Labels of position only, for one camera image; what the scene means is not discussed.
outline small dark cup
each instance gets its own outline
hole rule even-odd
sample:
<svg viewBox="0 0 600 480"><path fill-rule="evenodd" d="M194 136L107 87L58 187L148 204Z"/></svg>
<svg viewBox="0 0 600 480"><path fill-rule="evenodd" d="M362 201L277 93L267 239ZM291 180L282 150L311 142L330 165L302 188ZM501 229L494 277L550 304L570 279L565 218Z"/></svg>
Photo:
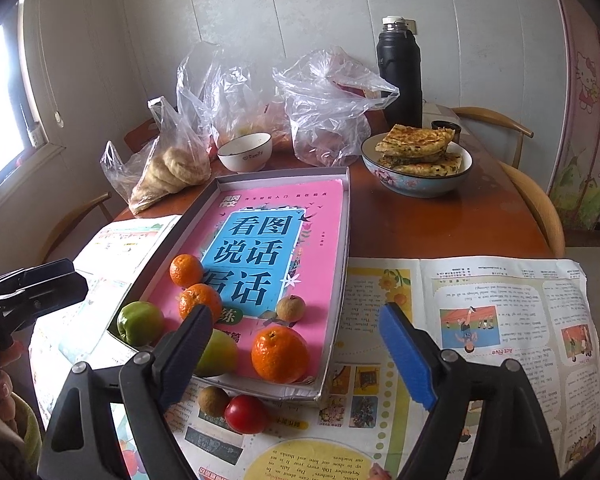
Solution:
<svg viewBox="0 0 600 480"><path fill-rule="evenodd" d="M431 121L431 127L434 130L441 130L443 128L453 130L454 142L458 145L460 144L460 132L462 131L462 126L460 126L460 124L452 123L450 121Z"/></svg>

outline plastic bag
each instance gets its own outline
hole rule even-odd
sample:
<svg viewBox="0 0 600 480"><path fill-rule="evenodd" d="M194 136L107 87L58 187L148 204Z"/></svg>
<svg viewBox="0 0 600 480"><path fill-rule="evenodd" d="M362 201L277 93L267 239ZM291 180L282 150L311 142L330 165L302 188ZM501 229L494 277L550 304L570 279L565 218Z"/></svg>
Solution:
<svg viewBox="0 0 600 480"><path fill-rule="evenodd" d="M164 97L149 101L160 134L126 164L113 143L107 143L100 166L132 213L211 176L204 110L196 101L178 94L180 113Z"/></svg>
<svg viewBox="0 0 600 480"><path fill-rule="evenodd" d="M268 77L268 88L260 88L251 77L253 70L205 41L197 43L178 67L176 90L203 105L202 120L218 148L259 132L271 134L274 145L290 137L282 98L267 98L274 93L273 79Z"/></svg>
<svg viewBox="0 0 600 480"><path fill-rule="evenodd" d="M385 108L399 94L339 46L314 50L286 70L273 69L273 79L285 99L296 157L312 166L352 164L371 135L364 113Z"/></svg>

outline bread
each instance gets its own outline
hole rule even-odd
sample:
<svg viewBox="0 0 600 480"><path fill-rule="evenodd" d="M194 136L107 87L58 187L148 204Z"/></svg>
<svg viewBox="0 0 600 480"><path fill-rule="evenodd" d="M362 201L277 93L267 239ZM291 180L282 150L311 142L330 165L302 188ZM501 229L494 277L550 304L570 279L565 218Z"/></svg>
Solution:
<svg viewBox="0 0 600 480"><path fill-rule="evenodd" d="M164 189L166 193L177 193L187 187L187 184L175 176L167 168L160 156L152 158L144 174L144 182L150 187Z"/></svg>
<svg viewBox="0 0 600 480"><path fill-rule="evenodd" d="M163 190L154 189L145 184L144 180L138 182L129 198L129 209L132 213L139 213L147 209L151 204L160 200L165 195Z"/></svg>
<svg viewBox="0 0 600 480"><path fill-rule="evenodd" d="M459 153L445 153L437 162L418 162L392 168L399 173L416 176L449 176L460 171L462 155Z"/></svg>
<svg viewBox="0 0 600 480"><path fill-rule="evenodd" d="M439 152L433 153L432 155L406 157L397 155L383 155L378 160L380 166L386 168L394 168L395 166L408 166L409 164L418 164L420 162L437 162L445 154L446 146Z"/></svg>
<svg viewBox="0 0 600 480"><path fill-rule="evenodd" d="M405 158L433 155L445 148L454 137L448 128L430 130L396 124L376 146L376 152Z"/></svg>
<svg viewBox="0 0 600 480"><path fill-rule="evenodd" d="M184 150L169 148L164 152L163 160L171 174L189 186L202 184L208 179L208 175L203 172L203 168L200 168L192 156Z"/></svg>

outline green apple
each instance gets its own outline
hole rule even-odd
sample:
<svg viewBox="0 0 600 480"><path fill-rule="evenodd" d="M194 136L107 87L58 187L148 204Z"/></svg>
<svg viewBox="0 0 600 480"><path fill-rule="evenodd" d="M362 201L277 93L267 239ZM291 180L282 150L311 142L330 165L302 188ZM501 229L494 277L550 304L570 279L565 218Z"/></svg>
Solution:
<svg viewBox="0 0 600 480"><path fill-rule="evenodd" d="M237 366L238 345L231 336L215 328L194 373L198 377L215 377L234 372Z"/></svg>
<svg viewBox="0 0 600 480"><path fill-rule="evenodd" d="M164 331L162 311L148 301L134 301L118 314L120 339L131 346L148 345Z"/></svg>

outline blue gripper pad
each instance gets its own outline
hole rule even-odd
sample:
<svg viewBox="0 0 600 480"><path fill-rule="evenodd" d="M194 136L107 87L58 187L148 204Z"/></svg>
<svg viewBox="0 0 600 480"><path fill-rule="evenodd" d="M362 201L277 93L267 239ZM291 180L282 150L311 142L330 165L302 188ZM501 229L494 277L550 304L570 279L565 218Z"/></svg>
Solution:
<svg viewBox="0 0 600 480"><path fill-rule="evenodd" d="M382 340L398 367L411 398L430 412L438 400L433 389L432 370L410 335L411 332L417 336L416 329L413 326L407 327L405 321L409 322L399 309L397 313L388 304L380 308L379 327Z"/></svg>
<svg viewBox="0 0 600 480"><path fill-rule="evenodd" d="M211 309L199 305L185 318L176 332L163 336L167 338L164 345L158 343L154 381L160 389L157 400L163 410L182 399L212 332Z"/></svg>

